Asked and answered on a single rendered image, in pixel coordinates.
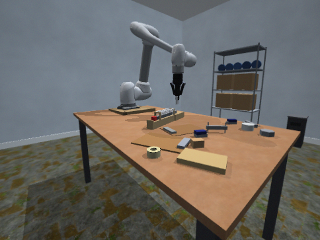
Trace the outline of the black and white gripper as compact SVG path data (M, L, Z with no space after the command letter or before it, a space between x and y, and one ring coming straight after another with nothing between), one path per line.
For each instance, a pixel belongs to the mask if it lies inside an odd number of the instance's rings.
M184 86L186 85L186 83L184 83L182 80L182 73L173 74L173 82L170 83L170 85L171 85L173 94L175 95L176 104L179 104L179 96L182 95ZM181 89L180 89L180 86L181 86Z

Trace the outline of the beige tape roll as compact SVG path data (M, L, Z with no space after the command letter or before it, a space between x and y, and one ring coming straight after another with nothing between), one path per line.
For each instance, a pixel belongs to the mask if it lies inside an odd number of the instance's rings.
M148 147L147 148L147 157L150 159L156 159L161 156L161 149L159 147Z

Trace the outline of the grey cylinder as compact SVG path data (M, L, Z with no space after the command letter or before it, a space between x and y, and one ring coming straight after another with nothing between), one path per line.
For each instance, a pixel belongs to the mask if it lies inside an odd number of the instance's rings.
M244 123L242 123L242 125L241 125L241 129L242 130L245 130L245 131L254 131L254 124L252 124L252 123L246 123L246 122L244 122Z

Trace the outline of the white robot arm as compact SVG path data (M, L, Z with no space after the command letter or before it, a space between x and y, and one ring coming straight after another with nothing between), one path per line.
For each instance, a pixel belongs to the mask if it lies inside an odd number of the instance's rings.
M142 39L143 52L141 57L140 78L134 85L132 82L121 84L120 103L117 109L130 110L140 108L136 106L136 100L145 100L152 95L148 82L149 68L153 46L156 45L171 53L172 73L184 73L185 67L193 67L197 59L195 55L185 51L183 44L175 44L173 47L159 39L159 32L152 26L140 22L132 22L130 30L138 38Z

